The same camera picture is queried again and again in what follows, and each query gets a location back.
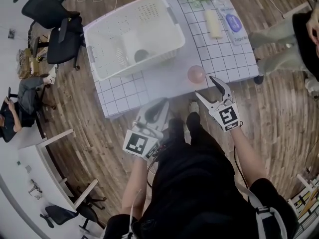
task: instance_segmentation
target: black shirt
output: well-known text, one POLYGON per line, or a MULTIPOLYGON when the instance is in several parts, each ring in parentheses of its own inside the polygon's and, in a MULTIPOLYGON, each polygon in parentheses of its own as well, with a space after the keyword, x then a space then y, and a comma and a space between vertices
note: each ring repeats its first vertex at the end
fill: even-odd
POLYGON ((306 23, 309 21, 311 13, 312 11, 294 14, 293 26, 303 63, 316 77, 317 81, 319 81, 319 58, 316 52, 316 45, 310 39, 306 27, 306 23))
MULTIPOLYGON (((217 151, 184 144, 164 153, 155 175, 152 200, 143 217, 133 219, 142 239, 258 238, 254 208, 234 183, 234 170, 217 151)), ((263 205, 275 208, 292 238, 297 217, 272 183, 259 179, 250 190, 263 205)), ((109 219, 104 239, 120 239, 129 215, 109 219)))
POLYGON ((14 117, 5 102, 1 106, 0 114, 4 117, 4 126, 0 127, 0 130, 2 131, 4 140, 8 142, 15 136, 16 132, 13 130, 14 117))

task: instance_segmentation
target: hand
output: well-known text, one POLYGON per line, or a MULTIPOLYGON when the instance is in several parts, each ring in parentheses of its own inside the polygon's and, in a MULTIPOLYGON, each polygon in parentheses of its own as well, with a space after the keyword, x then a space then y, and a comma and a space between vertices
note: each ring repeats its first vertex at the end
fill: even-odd
POLYGON ((14 103, 12 102, 12 100, 10 100, 8 106, 9 106, 9 110, 10 110, 11 112, 15 111, 14 103))
POLYGON ((319 22, 318 22, 318 16, 315 11, 312 13, 311 18, 306 23, 308 35, 310 39, 314 42, 315 45, 319 44, 318 35, 319 35, 319 22))
POLYGON ((10 102, 9 98, 8 98, 8 97, 5 97, 5 98, 4 98, 4 102, 5 102, 7 105, 9 105, 9 102, 10 102))

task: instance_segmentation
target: gray pants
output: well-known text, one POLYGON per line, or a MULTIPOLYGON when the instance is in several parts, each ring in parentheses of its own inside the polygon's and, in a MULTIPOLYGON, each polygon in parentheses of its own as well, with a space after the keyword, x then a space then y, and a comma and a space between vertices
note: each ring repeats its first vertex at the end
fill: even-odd
POLYGON ((259 73, 267 75, 277 69, 307 71, 309 79, 307 79, 307 84, 305 84, 306 89, 309 92, 319 91, 319 82, 307 70, 301 58, 293 28, 292 17, 286 18, 267 29, 250 33, 249 40, 252 48, 258 48, 266 43, 292 44, 292 47, 287 48, 284 51, 259 60, 257 63, 259 73))
POLYGON ((35 89, 42 84, 42 77, 30 77, 20 81, 18 102, 28 114, 32 114, 34 112, 37 99, 37 93, 35 89))

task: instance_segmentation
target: blue label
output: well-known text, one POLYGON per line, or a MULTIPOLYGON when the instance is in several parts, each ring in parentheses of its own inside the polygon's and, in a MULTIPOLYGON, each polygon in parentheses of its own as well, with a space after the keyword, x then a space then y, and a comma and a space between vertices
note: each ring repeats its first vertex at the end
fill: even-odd
POLYGON ((230 26, 231 30, 233 30, 236 33, 241 30, 242 24, 241 24, 238 17, 236 17, 235 15, 232 15, 232 14, 227 14, 226 20, 227 20, 228 25, 230 26))

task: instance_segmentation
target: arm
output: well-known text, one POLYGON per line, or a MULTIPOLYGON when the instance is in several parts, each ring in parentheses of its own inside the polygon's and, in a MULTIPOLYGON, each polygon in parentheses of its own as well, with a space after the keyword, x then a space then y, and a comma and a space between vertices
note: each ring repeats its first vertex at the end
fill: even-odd
POLYGON ((12 100, 9 100, 8 106, 9 106, 9 110, 12 112, 12 115, 13 115, 13 118, 14 118, 13 131, 17 133, 17 132, 21 131, 21 129, 22 129, 22 126, 21 126, 21 123, 20 123, 20 120, 19 120, 19 116, 18 116, 18 114, 15 111, 14 103, 12 102, 12 100))
POLYGON ((135 158, 132 173, 126 185, 122 198, 121 214, 130 214, 133 207, 133 217, 140 219, 142 217, 144 203, 146 199, 146 184, 147 184, 147 162, 139 157, 135 158))
POLYGON ((265 165, 240 127, 234 128, 230 133, 237 148, 238 159, 245 180, 250 188, 256 180, 267 177, 265 165))
POLYGON ((315 8, 311 14, 311 18, 306 24, 307 31, 310 39, 315 45, 319 44, 319 3, 316 3, 315 8))

